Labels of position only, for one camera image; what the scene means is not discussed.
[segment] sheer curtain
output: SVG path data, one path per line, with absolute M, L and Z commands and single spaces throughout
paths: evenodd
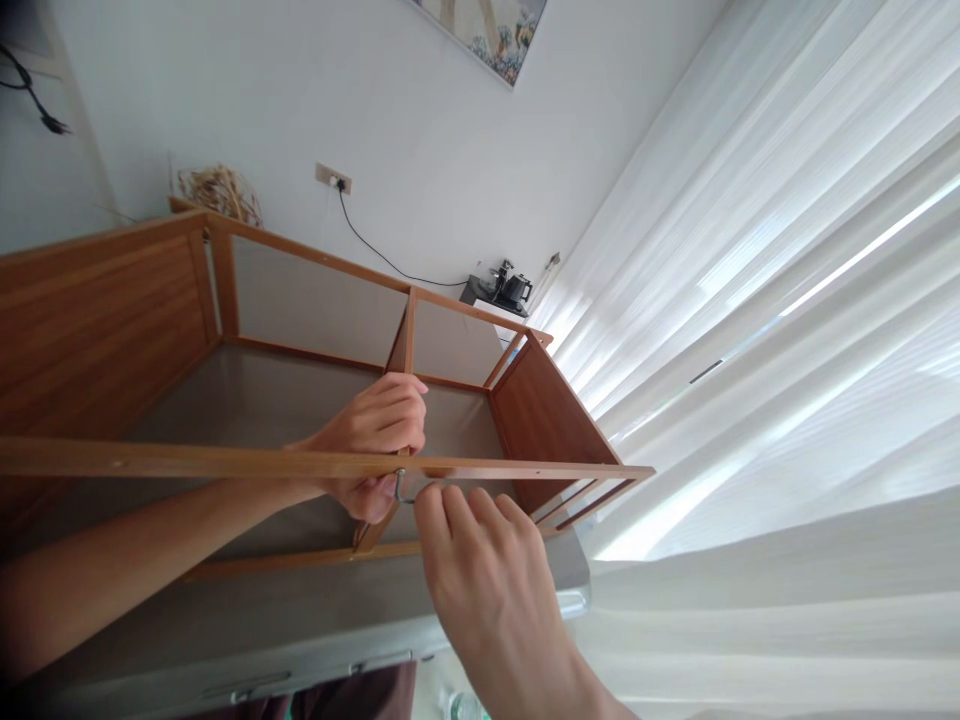
M 734 2 L 541 296 L 644 716 L 960 712 L 958 118 L 960 3 Z

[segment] framed picture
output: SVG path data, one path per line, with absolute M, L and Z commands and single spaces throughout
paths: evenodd
M 454 37 L 510 87 L 537 32 L 547 0 L 406 0 Z

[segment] wooden panel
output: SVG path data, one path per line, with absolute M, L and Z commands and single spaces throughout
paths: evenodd
M 435 479 L 573 481 L 645 480 L 653 468 L 490 458 L 412 457 L 362 453 L 294 452 L 22 436 L 0 437 L 0 476 L 34 477 L 379 477 L 404 468 Z
M 455 312 L 461 313 L 462 315 L 469 315 L 470 317 L 475 317 L 480 320 L 485 320 L 486 322 L 491 323 L 492 325 L 496 325 L 497 327 L 503 327 L 509 330 L 515 330 L 518 333 L 526 333 L 530 330 L 530 328 L 528 328 L 526 325 L 523 325 L 521 323 L 515 322 L 513 320 L 507 320 L 506 318 L 502 318 L 499 315 L 494 315 L 493 313 L 487 312 L 486 310 L 482 310 L 481 308 L 474 307 L 473 305 L 467 305 L 466 303 L 462 303 L 459 300 L 448 298 L 445 295 L 438 295 L 437 293 L 431 292 L 429 290 L 421 290 L 420 299 L 429 303 L 433 303 L 434 305 L 440 305 L 441 307 L 445 307 L 449 310 L 453 310 Z M 535 334 L 540 339 L 541 342 L 546 342 L 547 344 L 549 344 L 550 342 L 553 341 L 553 336 L 548 335 L 545 332 L 536 330 Z
M 407 300 L 407 309 L 397 328 L 397 336 L 393 340 L 393 348 L 384 372 L 413 372 L 413 338 L 415 334 L 417 312 L 417 291 L 411 289 Z
M 213 578 L 243 575 L 251 572 L 266 572 L 271 570 L 299 570 L 308 567 L 320 567 L 342 562 L 357 560 L 379 560 L 381 558 L 404 557 L 419 555 L 420 543 L 385 543 L 377 545 L 366 553 L 356 553 L 353 548 L 338 550 L 318 550 L 315 552 L 290 553 L 287 555 L 269 555 L 259 558 L 243 560 L 217 560 L 197 565 L 184 575 L 181 580 L 193 582 L 196 580 L 210 580 Z
M 186 213 L 0 259 L 0 432 L 109 439 L 218 341 Z M 6 481 L 9 533 L 63 478 Z
M 600 486 L 600 481 L 599 481 L 599 480 L 591 480 L 591 481 L 588 482 L 586 485 L 584 485 L 582 488 L 580 488 L 580 489 L 577 490 L 575 493 L 573 493 L 573 495 L 571 495 L 570 497 L 568 497 L 568 498 L 567 498 L 566 500 L 564 500 L 563 502 L 559 503 L 553 510 L 551 510 L 551 511 L 548 512 L 546 515 L 544 515 L 542 518 L 540 518 L 539 520 L 537 520 L 537 525 L 538 525 L 539 527 L 547 527 L 547 526 L 549 526 L 550 523 L 551 523 L 551 521 L 552 521 L 554 518 L 557 518 L 557 517 L 559 517 L 560 515 L 562 515 L 563 513 L 565 513 L 565 512 L 567 511 L 567 508 L 569 508 L 573 503 L 575 503 L 577 500 L 580 500 L 581 498 L 583 498 L 587 493 L 593 492 L 593 491 L 596 490 L 599 486 Z
M 398 290 L 402 293 L 410 291 L 411 285 L 408 282 L 397 280 L 389 275 L 365 268 L 362 265 L 338 258 L 336 255 L 330 255 L 329 253 L 309 247 L 308 245 L 302 245 L 293 240 L 288 240 L 285 237 L 275 235 L 261 228 L 255 228 L 239 220 L 234 220 L 233 218 L 228 218 L 217 213 L 210 213 L 210 224 L 228 235 L 236 235 L 237 237 L 252 240 L 255 243 L 272 247 L 288 255 L 296 255 L 304 260 L 326 265 L 327 267 L 347 273 L 348 275 L 353 275 L 354 277 L 376 283 L 377 285 L 383 285 L 391 290 Z
M 620 459 L 535 338 L 490 393 L 503 452 L 511 460 L 618 464 Z M 584 475 L 595 478 L 597 475 Z M 515 483 L 517 503 L 539 510 L 570 482 Z
M 478 392 L 487 394 L 489 392 L 487 388 L 482 387 L 481 385 L 473 385 L 472 383 L 462 383 L 459 380 L 451 380 L 450 378 L 441 378 L 436 375 L 424 375 L 423 373 L 414 373 L 418 378 L 428 385 L 443 385 L 444 387 L 452 387 L 455 390 L 467 390 L 468 392 Z
M 217 303 L 223 336 L 240 334 L 240 310 L 237 306 L 237 278 L 233 270 L 233 238 L 218 227 L 210 230 L 213 273 L 217 278 Z
M 190 233 L 190 253 L 193 255 L 193 270 L 197 278 L 203 323 L 207 328 L 207 343 L 214 345 L 220 341 L 220 330 L 217 328 L 217 309 L 213 304 L 213 284 L 210 282 L 210 268 L 207 266 L 203 230 L 194 230 Z
M 497 360 L 497 364 L 493 366 L 493 370 L 487 377 L 486 382 L 483 383 L 485 388 L 493 387 L 493 383 L 497 379 L 497 375 L 499 375 L 500 371 L 503 370 L 503 366 L 510 361 L 510 356 L 513 355 L 513 351 L 517 349 L 517 346 L 520 345 L 520 342 L 524 337 L 525 336 L 523 333 L 517 333 L 513 336 L 513 340 L 511 340 L 510 344 L 507 345 L 507 349 L 503 351 L 503 355 L 501 355 L 500 359 Z
M 583 510 L 578 512 L 576 515 L 574 515 L 571 518 L 567 518 L 562 523 L 557 525 L 557 530 L 559 532 L 563 532 L 568 527 L 571 527 L 572 525 L 576 525 L 578 522 L 580 522 L 584 518 L 589 517 L 590 515 L 593 515 L 600 508 L 605 507 L 609 503 L 616 500 L 618 497 L 623 495 L 627 490 L 631 489 L 632 487 L 634 487 L 640 482 L 642 481 L 641 480 L 624 480 L 623 482 L 619 483 L 615 488 L 605 493 L 602 497 L 598 498 L 594 502 L 587 505 L 587 507 L 585 507 Z
M 170 208 L 174 212 L 189 211 L 191 208 L 196 211 L 196 209 L 199 208 L 198 205 L 194 205 L 193 203 L 183 200 L 182 198 L 170 197 L 168 200 L 170 202 Z M 404 293 L 409 292 L 410 288 L 415 287 L 408 282 L 398 280 L 390 275 L 384 275 L 383 273 L 376 272 L 375 270 L 370 270 L 362 265 L 357 265 L 356 263 L 338 258 L 335 255 L 330 255 L 329 253 L 325 253 L 321 250 L 317 250 L 307 245 L 302 245 L 294 242 L 293 240 L 288 240 L 285 237 L 275 235 L 271 232 L 267 232 L 266 230 L 246 225 L 239 220 L 234 220 L 233 218 L 228 218 L 224 215 L 211 212 L 209 222 L 212 226 L 220 228 L 226 233 L 237 235 L 238 237 L 243 237 L 247 240 L 252 240 L 253 242 L 260 243 L 261 245 L 267 245 L 290 255 L 296 255 L 304 260 L 326 265 L 334 270 L 345 272 L 348 275 L 362 278 L 369 282 L 376 283 L 377 285 L 383 285 L 384 287 Z M 462 313 L 463 315 L 469 315 L 470 317 L 485 320 L 489 323 L 497 325 L 498 327 L 509 328 L 510 330 L 515 330 L 521 333 L 529 330 L 526 325 L 513 320 L 507 320 L 506 318 L 501 318 L 493 313 L 487 312 L 486 310 L 473 307 L 472 305 L 467 305 L 466 303 L 458 302 L 457 300 L 453 300 L 444 295 L 438 295 L 437 293 L 429 290 L 423 290 L 422 288 L 417 289 L 420 292 L 421 300 L 449 308 L 450 310 Z M 545 332 L 534 330 L 533 333 L 544 345 L 549 345 L 553 341 L 553 336 Z
M 387 365 L 384 368 L 385 373 L 413 372 L 413 342 L 417 327 L 417 298 L 419 292 L 417 288 L 410 288 L 410 297 L 407 300 L 407 311 L 404 313 L 400 327 L 397 329 L 397 337 L 393 341 L 393 349 L 390 351 L 390 358 L 387 360 Z M 397 455 L 400 457 L 408 457 L 410 455 L 410 448 L 401 448 L 397 452 Z M 370 525 L 369 523 L 360 524 L 357 528 L 357 540 L 354 546 L 354 551 L 358 555 L 366 554 L 373 550 L 374 546 L 380 542 L 384 531 L 386 531 L 390 522 L 393 520 L 393 516 L 397 514 L 397 510 L 399 509 L 400 503 L 394 502 L 383 520 L 376 525 Z
M 333 365 L 344 365 L 346 367 L 356 368 L 357 370 L 369 370 L 378 375 L 383 372 L 383 367 L 374 363 L 364 362 L 363 360 L 351 360 L 350 358 L 340 357 L 339 355 L 328 355 L 327 353 L 318 353 L 313 350 L 293 347 L 292 345 L 281 345 L 280 343 L 264 342 L 263 340 L 254 340 L 244 335 L 235 338 L 226 338 L 225 342 L 230 345 L 248 347 L 252 350 L 262 350 L 263 352 L 272 352 L 287 357 L 295 357 L 300 360 L 312 360 L 314 362 L 326 362 Z

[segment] black cable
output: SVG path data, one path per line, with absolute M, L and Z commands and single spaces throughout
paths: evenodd
M 337 190 L 340 191 L 340 207 L 343 208 L 343 216 L 347 219 L 347 225 L 349 225 L 349 226 L 350 226 L 350 229 L 353 230 L 353 234 L 356 235 L 358 238 L 360 238 L 360 242 L 362 242 L 362 243 L 363 243 L 364 245 L 366 245 L 368 248 L 370 248 L 371 250 L 373 250 L 377 255 L 379 255 L 381 258 L 383 258 L 383 261 L 384 261 L 385 263 L 387 263 L 387 265 L 389 265 L 390 267 L 392 267 L 394 270 L 396 270 L 398 273 L 400 273 L 401 275 L 403 275 L 403 276 L 404 276 L 405 278 L 407 278 L 408 280 L 416 280 L 416 281 L 418 281 L 418 282 L 430 283 L 431 285 L 439 285 L 440 287 L 459 287 L 460 285 L 466 285 L 466 284 L 467 284 L 467 281 L 466 281 L 466 280 L 464 280 L 462 283 L 438 283 L 438 282 L 434 282 L 433 280 L 424 280 L 423 278 L 415 278 L 415 277 L 413 277 L 413 275 L 407 275 L 403 270 L 401 270 L 401 269 L 398 268 L 396 265 L 394 265 L 392 262 L 390 262 L 389 260 L 387 260 L 387 258 L 384 256 L 384 254 L 383 254 L 382 252 L 380 252 L 379 250 L 377 250 L 373 245 L 371 245 L 370 243 L 368 243 L 366 240 L 363 239 L 363 236 L 362 236 L 360 233 L 357 232 L 357 229 L 353 226 L 353 223 L 350 222 L 350 216 L 347 214 L 347 206 L 346 206 L 346 204 L 344 204 L 344 202 L 343 202 L 343 188 L 344 188 L 343 180 L 338 180 L 338 181 L 337 181 Z
M 16 69 L 17 74 L 20 75 L 20 82 L 22 83 L 21 85 L 13 85 L 0 80 L 0 85 L 11 90 L 26 90 L 30 93 L 30 97 L 33 98 L 33 104 L 36 105 L 37 110 L 40 111 L 40 120 L 46 126 L 47 130 L 55 135 L 69 135 L 70 128 L 48 113 L 39 98 L 37 98 L 37 94 L 33 91 L 33 78 L 27 69 L 20 64 L 20 61 L 13 56 L 13 53 L 7 49 L 6 45 L 0 45 L 0 53 L 6 55 L 10 59 L 10 62 L 13 63 L 13 67 Z

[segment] white wall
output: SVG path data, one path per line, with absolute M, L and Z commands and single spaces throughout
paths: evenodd
M 34 91 L 47 111 L 65 122 L 72 135 L 54 135 L 25 91 L 0 88 L 0 254 L 24 250 L 114 226 L 110 198 L 98 184 L 94 156 L 80 133 L 79 117 L 59 71 L 53 43 L 33 7 L 4 14 L 0 41 L 31 72 Z M 36 58 L 34 62 L 27 57 Z M 36 71 L 42 65 L 51 71 Z M 9 64 L 0 79 L 20 83 Z
M 549 0 L 511 92 L 409 0 L 54 3 L 125 213 L 157 211 L 168 150 L 220 161 L 268 228 L 387 271 L 322 161 L 367 239 L 441 281 L 569 251 L 723 5 Z

